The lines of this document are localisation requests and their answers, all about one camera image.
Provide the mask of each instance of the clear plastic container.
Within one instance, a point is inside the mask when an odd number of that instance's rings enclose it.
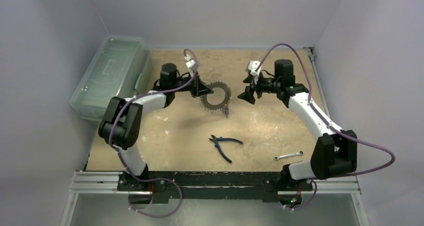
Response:
[[[70,100],[78,116],[99,123],[112,97],[143,93],[153,66],[150,56],[140,37],[107,35]]]

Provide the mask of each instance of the pliers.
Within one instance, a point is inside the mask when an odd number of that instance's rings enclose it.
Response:
[[[240,141],[240,140],[236,140],[236,139],[233,139],[233,138],[223,138],[223,137],[219,137],[219,138],[217,138],[217,137],[215,137],[215,135],[210,135],[210,136],[212,136],[212,139],[209,139],[210,141],[212,141],[212,142],[214,142],[215,143],[215,147],[216,148],[218,148],[218,151],[219,151],[219,153],[222,155],[222,157],[226,160],[226,161],[228,161],[229,163],[232,163],[232,160],[230,160],[225,154],[224,154],[224,152],[223,152],[223,150],[221,149],[221,146],[218,144],[218,142],[219,141],[233,141],[233,142],[236,142],[236,143],[239,143],[239,144],[243,144],[243,142],[242,141]]]

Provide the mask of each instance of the black mounting plate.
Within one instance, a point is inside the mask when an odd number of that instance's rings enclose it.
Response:
[[[167,178],[180,186],[184,199],[205,200],[262,200],[264,203],[279,202],[278,191],[297,191],[279,187],[280,172],[186,172],[149,171],[149,178]],[[118,191],[142,191],[140,186],[125,187],[118,183]],[[312,186],[301,183],[302,191],[312,191]],[[170,182],[154,182],[153,204],[166,204],[169,199],[180,197],[177,188]]]

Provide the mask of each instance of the wrench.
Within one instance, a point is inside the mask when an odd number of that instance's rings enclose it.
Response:
[[[283,156],[275,156],[274,157],[274,160],[275,161],[278,161],[278,160],[281,160],[281,159],[287,159],[287,158],[290,158],[290,157],[294,157],[294,156],[302,156],[302,155],[304,155],[304,152],[303,151],[299,151],[299,152],[297,152],[297,153],[294,153],[294,154],[289,154],[289,155],[283,155]]]

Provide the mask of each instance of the tabletop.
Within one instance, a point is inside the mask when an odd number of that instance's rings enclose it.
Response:
[[[181,73],[187,72],[182,50],[153,50],[153,69],[148,88],[160,76],[161,66],[174,63]],[[199,62],[200,78],[206,84],[222,81],[231,89],[229,115],[210,112],[199,98],[189,92],[178,92],[172,104],[145,115],[141,120],[137,146],[142,158],[153,171],[280,171],[287,163],[311,158],[315,147],[312,135],[303,122],[279,101],[275,94],[263,94],[251,105],[237,98],[247,84],[246,66],[250,60],[261,60],[266,50],[194,50]],[[298,51],[312,83],[312,97],[323,108],[313,69],[304,50]],[[296,83],[307,87],[305,75],[296,55],[289,50],[274,50],[262,69],[274,72],[274,61],[290,59],[293,62]],[[216,91],[208,100],[219,101]],[[235,142],[220,143],[227,162],[209,141],[211,135],[235,138]],[[303,156],[274,161],[274,156],[303,151]],[[121,171],[115,151],[97,134],[86,170]]]

